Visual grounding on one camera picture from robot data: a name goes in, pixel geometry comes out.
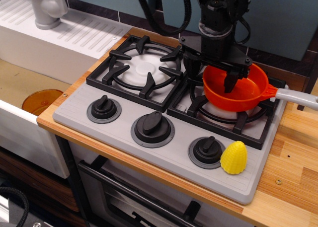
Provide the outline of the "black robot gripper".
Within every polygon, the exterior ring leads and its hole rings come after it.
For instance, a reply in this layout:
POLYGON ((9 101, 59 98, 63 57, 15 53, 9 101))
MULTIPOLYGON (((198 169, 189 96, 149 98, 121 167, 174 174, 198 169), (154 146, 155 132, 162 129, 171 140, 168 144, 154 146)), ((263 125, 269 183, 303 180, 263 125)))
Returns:
POLYGON ((239 78, 247 78, 252 59, 243 53, 235 41, 236 25, 217 31, 199 23, 200 36, 182 36, 183 64, 190 79, 196 79, 202 65, 226 71, 225 93, 231 93, 239 78))

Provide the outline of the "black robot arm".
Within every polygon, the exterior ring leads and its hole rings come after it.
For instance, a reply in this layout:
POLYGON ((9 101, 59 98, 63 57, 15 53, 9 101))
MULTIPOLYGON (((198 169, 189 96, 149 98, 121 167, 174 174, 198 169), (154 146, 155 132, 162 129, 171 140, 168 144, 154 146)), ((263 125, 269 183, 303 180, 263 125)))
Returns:
POLYGON ((199 37, 181 37, 183 63, 190 78, 195 78, 203 65, 226 71, 224 89, 232 92, 239 79, 246 78, 252 59, 243 53, 235 40, 237 23, 247 30, 243 15, 248 12, 249 0, 198 0, 201 8, 199 37))

